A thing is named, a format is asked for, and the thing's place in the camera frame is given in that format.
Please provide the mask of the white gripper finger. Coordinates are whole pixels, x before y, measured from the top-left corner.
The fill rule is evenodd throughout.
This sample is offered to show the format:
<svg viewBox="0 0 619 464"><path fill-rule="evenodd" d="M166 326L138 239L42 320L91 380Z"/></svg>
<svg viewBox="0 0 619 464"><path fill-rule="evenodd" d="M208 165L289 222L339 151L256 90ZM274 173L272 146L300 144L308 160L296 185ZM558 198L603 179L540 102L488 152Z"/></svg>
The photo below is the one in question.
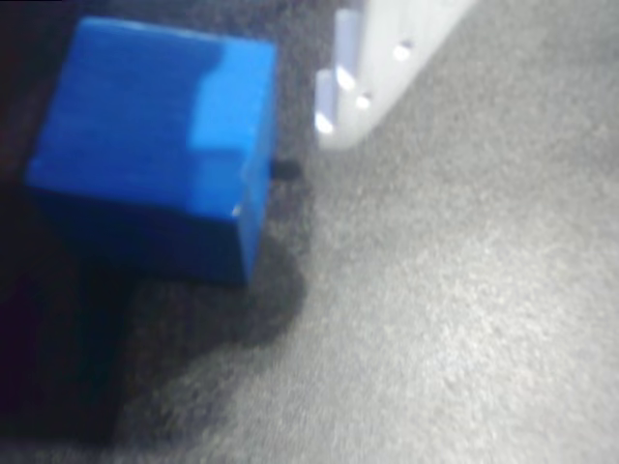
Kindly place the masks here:
<svg viewBox="0 0 619 464"><path fill-rule="evenodd" d="M378 0L337 9L331 61L315 75L319 148L344 151L367 137L476 5Z"/></svg>

